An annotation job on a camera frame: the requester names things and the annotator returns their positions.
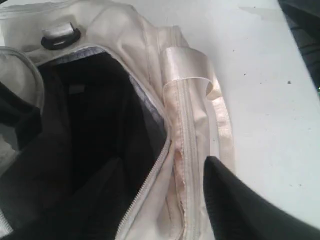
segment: white strap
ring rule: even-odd
[[[203,79],[209,82],[206,97],[212,102],[215,111],[220,160],[234,172],[235,150],[230,118],[219,82],[207,56],[188,47],[169,47],[163,52],[162,64],[166,80]]]

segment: white table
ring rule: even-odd
[[[42,0],[8,0],[15,3]],[[179,25],[213,61],[231,116],[236,174],[320,228],[320,100],[276,0],[119,0]]]

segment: stain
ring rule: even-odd
[[[260,16],[262,21],[282,22],[284,20],[283,13],[280,9],[262,8],[255,6],[240,6],[239,9],[247,13]]]

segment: bag opening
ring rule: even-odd
[[[0,177],[0,209],[14,230],[7,237],[62,239],[64,224],[67,239],[112,237],[165,144],[164,120],[99,48],[39,71],[43,131]]]

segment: bag handle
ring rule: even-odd
[[[211,61],[203,53],[189,47],[169,47],[162,53],[165,79],[180,81],[202,79],[208,81],[206,98],[215,111],[219,140],[219,158],[235,171],[235,148],[232,127],[225,100]]]

